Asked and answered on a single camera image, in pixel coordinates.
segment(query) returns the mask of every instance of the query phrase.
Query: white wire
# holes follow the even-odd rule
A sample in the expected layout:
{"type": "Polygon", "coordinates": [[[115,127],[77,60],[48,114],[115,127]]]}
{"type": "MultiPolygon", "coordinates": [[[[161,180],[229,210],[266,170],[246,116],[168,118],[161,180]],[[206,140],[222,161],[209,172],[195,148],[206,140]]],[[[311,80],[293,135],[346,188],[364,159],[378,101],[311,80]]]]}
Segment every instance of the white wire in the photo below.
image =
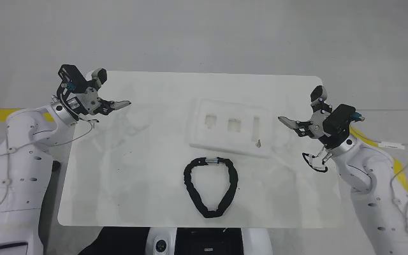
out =
{"type": "MultiPolygon", "coordinates": [[[[357,133],[353,129],[351,124],[350,124],[350,129],[354,133],[356,133],[357,135],[361,136],[362,138],[364,138],[364,139],[366,139],[368,141],[371,141],[371,142],[374,142],[374,143],[381,143],[382,142],[382,141],[377,141],[377,140],[374,140],[374,139],[367,138],[366,136],[363,136],[361,133],[357,133]]],[[[408,143],[401,143],[401,144],[404,145],[404,146],[408,146],[408,143]]],[[[394,204],[394,206],[396,206],[398,211],[401,213],[402,219],[404,220],[404,229],[405,229],[405,232],[408,234],[408,215],[407,215],[407,213],[408,213],[408,202],[404,206],[404,208],[405,208],[404,211],[402,211],[400,209],[400,207],[398,206],[398,203],[396,202],[396,200],[399,200],[399,199],[395,196],[395,191],[394,191],[394,187],[393,187],[393,181],[396,179],[397,176],[399,176],[406,169],[408,169],[408,163],[398,173],[394,174],[393,178],[391,178],[391,180],[390,180],[390,187],[391,187],[391,202],[394,204]]]]}
{"type": "Polygon", "coordinates": [[[391,201],[395,205],[395,207],[398,209],[398,211],[402,215],[402,219],[404,220],[404,228],[405,232],[408,234],[408,217],[407,217],[407,210],[408,210],[408,202],[405,203],[404,206],[404,211],[400,209],[398,206],[397,200],[400,201],[396,196],[395,196],[395,191],[394,191],[394,186],[393,186],[393,181],[396,179],[397,176],[399,176],[402,172],[404,172],[408,167],[408,164],[405,165],[398,173],[396,173],[393,178],[390,180],[390,188],[391,188],[391,201]]]}
{"type": "MultiPolygon", "coordinates": [[[[88,130],[88,132],[86,132],[85,134],[80,135],[80,136],[78,136],[78,137],[76,137],[76,138],[74,138],[74,139],[72,139],[72,140],[70,140],[70,141],[68,141],[68,142],[64,142],[64,143],[60,143],[60,144],[56,144],[56,145],[51,145],[51,146],[49,146],[49,147],[56,147],[56,146],[65,145],[65,144],[67,144],[67,143],[71,143],[71,142],[73,142],[73,141],[75,141],[75,140],[77,140],[77,139],[80,139],[81,137],[84,137],[85,135],[89,134],[89,133],[92,131],[92,129],[94,129],[94,123],[95,123],[97,120],[83,120],[83,121],[85,121],[86,123],[88,123],[89,125],[91,125],[91,128],[90,128],[90,130],[88,130]]],[[[22,145],[22,146],[20,146],[20,147],[17,147],[17,148],[9,148],[9,147],[8,147],[8,134],[6,134],[5,142],[6,142],[6,150],[7,150],[7,152],[6,152],[6,153],[3,153],[3,154],[0,154],[0,157],[7,155],[7,167],[6,167],[6,179],[5,179],[5,180],[6,180],[6,190],[5,190],[5,192],[4,192],[3,198],[0,200],[0,205],[5,201],[5,199],[6,199],[6,197],[7,197],[7,194],[8,194],[8,186],[9,186],[9,184],[10,184],[9,175],[8,175],[8,174],[9,174],[10,154],[16,153],[16,151],[18,151],[18,150],[21,149],[22,147],[25,147],[25,146],[27,146],[27,145],[36,143],[36,141],[31,141],[31,142],[26,143],[26,144],[24,144],[24,145],[22,145]]]]}
{"type": "Polygon", "coordinates": [[[77,140],[77,139],[79,139],[79,138],[81,138],[81,137],[84,137],[85,135],[89,134],[89,133],[92,131],[92,129],[94,129],[94,125],[91,123],[91,120],[88,120],[88,121],[84,120],[84,121],[85,121],[86,123],[88,123],[89,125],[91,125],[91,128],[90,128],[90,130],[88,130],[88,132],[86,132],[85,134],[80,135],[80,136],[78,136],[78,137],[76,137],[76,138],[74,138],[74,139],[72,139],[72,140],[70,140],[70,141],[68,141],[68,142],[51,145],[50,147],[56,147],[56,146],[61,146],[61,145],[67,144],[67,143],[71,143],[71,142],[73,142],[73,141],[75,141],[75,140],[77,140]]]}
{"type": "MultiPolygon", "coordinates": [[[[374,142],[374,143],[381,143],[381,142],[383,142],[383,141],[378,141],[378,140],[374,140],[374,139],[371,139],[371,138],[367,138],[366,136],[363,136],[360,132],[356,132],[356,130],[354,130],[354,128],[353,128],[353,126],[352,126],[351,124],[350,124],[350,129],[351,129],[354,133],[356,133],[357,135],[361,136],[362,138],[364,138],[364,139],[366,139],[366,140],[368,140],[368,141],[370,141],[370,142],[374,142]]],[[[408,146],[408,143],[401,143],[401,145],[408,146]]]]}

